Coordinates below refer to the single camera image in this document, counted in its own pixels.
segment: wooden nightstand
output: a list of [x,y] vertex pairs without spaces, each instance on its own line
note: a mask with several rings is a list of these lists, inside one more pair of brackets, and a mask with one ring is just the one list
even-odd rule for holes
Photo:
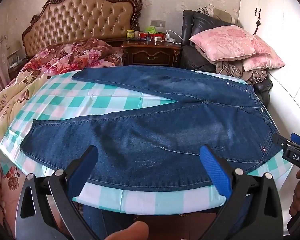
[[177,67],[181,46],[169,42],[125,41],[123,64]]
[[16,65],[13,68],[9,68],[9,77],[10,77],[10,80],[13,80],[15,77],[18,76],[20,70],[27,63],[27,60],[28,60],[27,58],[24,58],[18,65]]

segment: hand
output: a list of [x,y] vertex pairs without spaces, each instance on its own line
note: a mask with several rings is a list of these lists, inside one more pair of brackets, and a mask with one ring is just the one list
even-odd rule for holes
[[[300,179],[300,171],[297,172],[296,178]],[[293,200],[289,213],[293,217],[297,214],[298,211],[300,211],[300,181],[298,182],[294,190]]]
[[105,240],[147,240],[149,227],[146,223],[137,221],[125,230],[109,235]]

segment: yellow jar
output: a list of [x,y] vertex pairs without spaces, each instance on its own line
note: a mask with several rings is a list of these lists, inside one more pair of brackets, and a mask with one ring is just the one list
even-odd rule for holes
[[127,38],[134,38],[134,30],[127,30]]

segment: white cable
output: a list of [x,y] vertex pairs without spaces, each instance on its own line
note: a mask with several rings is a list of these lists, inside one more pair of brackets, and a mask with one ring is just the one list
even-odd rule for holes
[[175,33],[174,31],[172,31],[172,30],[168,30],[168,31],[167,31],[167,33],[169,33],[169,32],[173,32],[175,35],[177,35],[177,36],[182,40],[181,43],[176,43],[176,42],[171,41],[172,43],[174,43],[174,44],[182,44],[182,43],[183,43],[183,38],[181,38],[178,34],[176,34],[176,33]]

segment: power socket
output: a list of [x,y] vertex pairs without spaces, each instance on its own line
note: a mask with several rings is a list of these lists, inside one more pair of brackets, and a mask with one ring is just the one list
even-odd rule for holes
[[164,28],[166,26],[166,21],[161,21],[161,20],[151,20],[150,21],[150,26],[152,27],[162,27]]

